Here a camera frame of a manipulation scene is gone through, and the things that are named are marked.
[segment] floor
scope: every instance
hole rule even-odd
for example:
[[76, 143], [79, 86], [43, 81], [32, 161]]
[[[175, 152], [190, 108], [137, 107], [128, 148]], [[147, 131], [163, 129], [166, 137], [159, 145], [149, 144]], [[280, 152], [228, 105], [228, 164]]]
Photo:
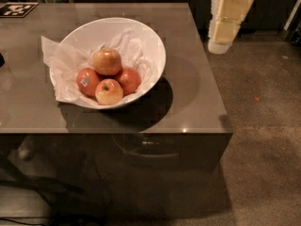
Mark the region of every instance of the floor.
[[[203, 216], [169, 221], [110, 218], [107, 225], [300, 225], [301, 55], [275, 32], [243, 34], [220, 56], [208, 53], [206, 45], [204, 40], [234, 135], [214, 172]], [[0, 196], [1, 217], [9, 217], [13, 205], [7, 202], [16, 198], [14, 210], [20, 217], [35, 215], [22, 222], [47, 223], [47, 205], [39, 195], [1, 186]], [[0, 220], [0, 225], [11, 223]]]

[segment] white tissue paper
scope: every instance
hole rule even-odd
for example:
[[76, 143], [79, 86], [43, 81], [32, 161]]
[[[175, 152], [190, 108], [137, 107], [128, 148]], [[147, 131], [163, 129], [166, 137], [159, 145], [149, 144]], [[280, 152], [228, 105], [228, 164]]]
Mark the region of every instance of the white tissue paper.
[[[154, 62], [144, 56], [141, 40], [132, 28], [124, 30], [111, 41], [104, 41], [92, 51], [58, 43], [45, 37], [41, 37], [41, 45], [44, 54], [43, 61], [50, 68], [55, 98], [59, 102], [95, 109], [122, 107], [151, 89], [159, 76]], [[96, 99], [82, 94], [76, 84], [78, 72], [86, 67], [93, 68], [93, 55], [104, 46], [118, 50], [122, 65], [136, 68], [142, 80], [135, 93], [123, 97], [114, 105], [98, 105]]]

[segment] table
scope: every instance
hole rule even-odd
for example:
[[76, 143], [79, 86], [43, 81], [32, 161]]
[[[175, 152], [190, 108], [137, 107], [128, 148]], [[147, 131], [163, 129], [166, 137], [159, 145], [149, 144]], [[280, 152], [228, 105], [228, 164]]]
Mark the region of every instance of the table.
[[[166, 47], [162, 78], [116, 110], [57, 102], [40, 37], [62, 41], [78, 26], [108, 17], [135, 19], [158, 33]], [[112, 215], [198, 213], [232, 129], [187, 4], [39, 4], [25, 18], [1, 19], [0, 38], [7, 62], [0, 68], [1, 147], [30, 135], [60, 182], [76, 185], [83, 175], [81, 186], [109, 182]], [[83, 170], [91, 158], [94, 174]]]

